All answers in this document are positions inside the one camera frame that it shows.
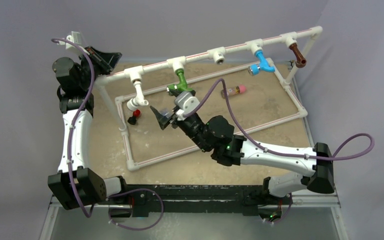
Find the wall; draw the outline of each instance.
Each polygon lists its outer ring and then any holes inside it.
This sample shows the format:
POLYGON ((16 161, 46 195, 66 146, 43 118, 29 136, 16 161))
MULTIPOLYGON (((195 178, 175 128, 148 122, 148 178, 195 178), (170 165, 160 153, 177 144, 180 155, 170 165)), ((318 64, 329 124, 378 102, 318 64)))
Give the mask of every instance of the wall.
MULTIPOLYGON (((384 239, 384 1, 329 1, 318 24, 322 37, 298 75, 308 121, 333 150, 352 134, 375 137, 368 155, 335 163, 335 182, 350 239, 384 239)), ((355 140, 341 155, 367 145, 355 140)))
MULTIPOLYGON (((163 61, 221 46, 313 27, 328 0, 66 0, 87 43, 122 61, 163 61)), ((264 49, 275 60, 294 55, 283 44, 264 49)), ((230 62, 252 61, 249 52, 230 62)))
POLYGON ((0 240, 38 239, 63 138, 51 42, 76 25, 61 2, 0 1, 0 240))

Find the small bottle with pink cap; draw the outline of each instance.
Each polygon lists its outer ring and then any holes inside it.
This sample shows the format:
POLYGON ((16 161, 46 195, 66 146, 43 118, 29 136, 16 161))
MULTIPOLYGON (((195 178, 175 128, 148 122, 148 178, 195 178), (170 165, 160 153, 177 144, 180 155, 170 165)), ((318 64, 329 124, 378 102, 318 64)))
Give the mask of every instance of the small bottle with pink cap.
MULTIPOLYGON (((228 88, 227 89, 227 97, 231 97, 231 96, 236 95, 236 94, 244 93, 246 90, 247 90, 247 88, 242 84, 239 86, 228 88)), ((221 90, 221 97, 225 98, 225 93, 223 92, 223 90, 221 90)))

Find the red ball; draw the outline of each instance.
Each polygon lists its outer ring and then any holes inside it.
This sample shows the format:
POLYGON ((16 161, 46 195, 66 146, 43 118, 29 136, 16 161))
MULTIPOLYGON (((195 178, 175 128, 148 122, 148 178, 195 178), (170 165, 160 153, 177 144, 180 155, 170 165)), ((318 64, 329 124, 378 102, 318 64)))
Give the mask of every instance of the red ball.
POLYGON ((139 109, 136 109, 136 110, 133 112, 133 117, 139 118, 140 116, 141 116, 141 111, 139 111, 139 109))

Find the brown pipe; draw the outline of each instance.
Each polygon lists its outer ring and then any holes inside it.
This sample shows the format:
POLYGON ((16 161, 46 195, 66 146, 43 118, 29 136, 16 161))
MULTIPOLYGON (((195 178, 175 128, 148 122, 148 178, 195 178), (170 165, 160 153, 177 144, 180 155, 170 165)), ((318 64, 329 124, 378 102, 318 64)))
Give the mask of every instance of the brown pipe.
POLYGON ((301 54, 300 50, 298 49, 298 45, 296 43, 292 43, 290 46, 289 46, 289 49, 292 50, 293 54, 295 54, 295 57, 296 57, 296 62, 295 62, 295 66, 297 68, 303 68, 306 66, 307 64, 307 60, 306 58, 301 54))

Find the pink cap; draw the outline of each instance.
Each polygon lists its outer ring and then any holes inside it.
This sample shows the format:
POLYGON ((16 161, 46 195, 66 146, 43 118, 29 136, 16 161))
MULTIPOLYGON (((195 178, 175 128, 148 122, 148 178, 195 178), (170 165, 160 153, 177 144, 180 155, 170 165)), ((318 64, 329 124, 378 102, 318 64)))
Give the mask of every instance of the pink cap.
POLYGON ((247 88, 244 85, 239 85, 238 87, 239 87, 240 93, 244 93, 247 90, 247 88))

